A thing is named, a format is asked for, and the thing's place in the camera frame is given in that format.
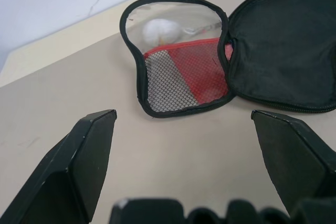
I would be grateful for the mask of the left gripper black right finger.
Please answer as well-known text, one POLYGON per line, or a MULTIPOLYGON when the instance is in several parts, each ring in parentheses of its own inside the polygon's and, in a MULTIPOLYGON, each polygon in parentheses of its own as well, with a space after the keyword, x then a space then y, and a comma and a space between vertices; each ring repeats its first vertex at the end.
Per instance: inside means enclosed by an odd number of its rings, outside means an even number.
POLYGON ((306 198, 335 196, 335 151, 304 121, 251 113, 265 167, 288 213, 306 198))

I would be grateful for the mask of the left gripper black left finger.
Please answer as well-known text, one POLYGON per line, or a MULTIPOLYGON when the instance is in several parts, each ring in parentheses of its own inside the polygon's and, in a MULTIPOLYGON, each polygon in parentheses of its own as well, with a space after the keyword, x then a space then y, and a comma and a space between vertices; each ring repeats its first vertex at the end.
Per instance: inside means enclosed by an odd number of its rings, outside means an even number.
POLYGON ((86 115, 39 162, 5 223, 91 223, 107 173, 116 110, 86 115))

